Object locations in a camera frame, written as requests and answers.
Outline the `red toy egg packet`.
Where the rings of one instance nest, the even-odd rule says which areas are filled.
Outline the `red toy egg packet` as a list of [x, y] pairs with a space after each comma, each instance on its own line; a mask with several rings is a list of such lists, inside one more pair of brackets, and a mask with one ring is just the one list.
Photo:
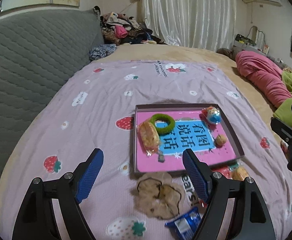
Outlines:
[[221, 173], [227, 179], [232, 179], [232, 171], [229, 166], [216, 167], [212, 171]]

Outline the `white curtain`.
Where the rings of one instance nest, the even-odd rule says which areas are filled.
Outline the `white curtain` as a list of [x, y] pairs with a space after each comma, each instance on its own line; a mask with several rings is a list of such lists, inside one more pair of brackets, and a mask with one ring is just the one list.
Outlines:
[[232, 46], [236, 0], [141, 0], [145, 25], [168, 45], [216, 51]]

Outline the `cluttered side desk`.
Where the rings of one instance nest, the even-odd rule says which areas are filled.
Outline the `cluttered side desk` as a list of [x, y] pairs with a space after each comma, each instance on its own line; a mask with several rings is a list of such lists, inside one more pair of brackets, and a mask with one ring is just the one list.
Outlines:
[[233, 47], [241, 50], [253, 51], [268, 57], [279, 65], [281, 69], [290, 68], [292, 70], [292, 52], [289, 46], [279, 46], [274, 48], [266, 41], [266, 34], [257, 26], [249, 28], [246, 35], [237, 34]]

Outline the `beige sheer scrunchie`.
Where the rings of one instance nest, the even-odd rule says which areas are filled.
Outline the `beige sheer scrunchie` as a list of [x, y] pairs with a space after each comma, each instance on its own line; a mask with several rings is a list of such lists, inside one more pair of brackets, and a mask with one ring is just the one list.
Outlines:
[[149, 218], [169, 220], [181, 214], [183, 187], [167, 172], [146, 173], [136, 185], [135, 207]]

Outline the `blue patterned cloth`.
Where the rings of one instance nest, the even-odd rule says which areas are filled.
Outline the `blue patterned cloth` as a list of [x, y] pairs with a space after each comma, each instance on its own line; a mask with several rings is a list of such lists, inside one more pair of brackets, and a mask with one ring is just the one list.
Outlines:
[[116, 44], [101, 44], [89, 51], [90, 61], [97, 61], [114, 53], [117, 49]]

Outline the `walnut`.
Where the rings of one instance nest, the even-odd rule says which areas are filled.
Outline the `walnut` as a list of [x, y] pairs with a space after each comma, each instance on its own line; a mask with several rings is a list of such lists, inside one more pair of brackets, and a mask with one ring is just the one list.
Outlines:
[[217, 135], [217, 137], [215, 138], [215, 141], [214, 141], [214, 143], [215, 143], [215, 145], [216, 145], [217, 147], [222, 147], [222, 146], [225, 145], [227, 142], [228, 142], [228, 139], [227, 139], [227, 137], [226, 137], [225, 135], [223, 135], [223, 134], [219, 134], [219, 135]]

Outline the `grey quilted headboard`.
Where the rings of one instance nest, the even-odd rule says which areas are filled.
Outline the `grey quilted headboard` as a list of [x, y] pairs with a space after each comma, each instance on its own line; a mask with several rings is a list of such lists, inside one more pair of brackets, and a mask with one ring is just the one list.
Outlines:
[[40, 10], [0, 20], [0, 177], [32, 120], [102, 42], [91, 10]]

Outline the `pile of clothes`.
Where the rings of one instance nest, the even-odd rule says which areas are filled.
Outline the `pile of clothes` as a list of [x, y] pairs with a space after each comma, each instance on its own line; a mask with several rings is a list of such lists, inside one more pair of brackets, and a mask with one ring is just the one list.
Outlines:
[[110, 12], [101, 14], [100, 7], [92, 8], [100, 19], [100, 27], [105, 44], [166, 44], [162, 39], [153, 35], [153, 31], [138, 23], [133, 16]]

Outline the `blue toy egg packet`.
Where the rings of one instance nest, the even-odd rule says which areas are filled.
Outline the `blue toy egg packet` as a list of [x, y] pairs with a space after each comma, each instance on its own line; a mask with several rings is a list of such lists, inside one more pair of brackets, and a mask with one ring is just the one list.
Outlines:
[[210, 124], [217, 125], [222, 120], [221, 111], [217, 107], [209, 106], [203, 108], [201, 113]]

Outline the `pink strawberry print blanket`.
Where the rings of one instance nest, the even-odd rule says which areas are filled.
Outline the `pink strawberry print blanket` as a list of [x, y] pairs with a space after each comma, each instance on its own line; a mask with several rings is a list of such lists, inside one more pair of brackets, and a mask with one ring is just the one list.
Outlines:
[[257, 110], [217, 66], [209, 63], [128, 61], [91, 63], [77, 72], [18, 142], [0, 180], [0, 236], [11, 239], [31, 181], [60, 178], [95, 148], [104, 163], [81, 203], [97, 239], [173, 239], [164, 221], [134, 204], [132, 129], [135, 107], [158, 103], [218, 104], [244, 150], [243, 166], [269, 209], [277, 239], [292, 230], [292, 172]]

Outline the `green hair scrunchie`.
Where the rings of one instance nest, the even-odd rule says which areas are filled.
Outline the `green hair scrunchie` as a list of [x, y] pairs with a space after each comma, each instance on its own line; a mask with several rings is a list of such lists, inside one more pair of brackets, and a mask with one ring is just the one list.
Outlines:
[[157, 133], [160, 135], [169, 134], [175, 127], [175, 120], [167, 114], [154, 114], [150, 118], [150, 122], [155, 126]]

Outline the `pink quilt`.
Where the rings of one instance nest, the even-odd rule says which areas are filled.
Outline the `pink quilt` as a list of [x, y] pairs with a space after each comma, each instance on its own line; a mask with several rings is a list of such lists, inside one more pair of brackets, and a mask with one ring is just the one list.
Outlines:
[[239, 52], [235, 62], [239, 74], [252, 82], [276, 110], [285, 99], [292, 97], [282, 81], [282, 72], [291, 70], [281, 69], [267, 57], [253, 51]]

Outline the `blue snack packet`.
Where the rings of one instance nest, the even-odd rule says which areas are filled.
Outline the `blue snack packet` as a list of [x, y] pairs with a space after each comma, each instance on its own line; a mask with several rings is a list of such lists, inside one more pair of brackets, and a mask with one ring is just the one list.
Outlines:
[[193, 207], [187, 213], [184, 213], [177, 219], [167, 222], [166, 228], [175, 232], [178, 239], [191, 240], [201, 222], [201, 216], [197, 206]]

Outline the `bread snack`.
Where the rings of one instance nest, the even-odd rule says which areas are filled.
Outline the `bread snack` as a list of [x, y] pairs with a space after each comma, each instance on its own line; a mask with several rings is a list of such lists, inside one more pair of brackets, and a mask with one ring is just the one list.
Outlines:
[[243, 181], [249, 177], [249, 173], [241, 163], [234, 163], [230, 166], [231, 178], [233, 180]]
[[138, 133], [147, 156], [157, 153], [160, 137], [155, 126], [149, 120], [144, 121], [139, 125]]

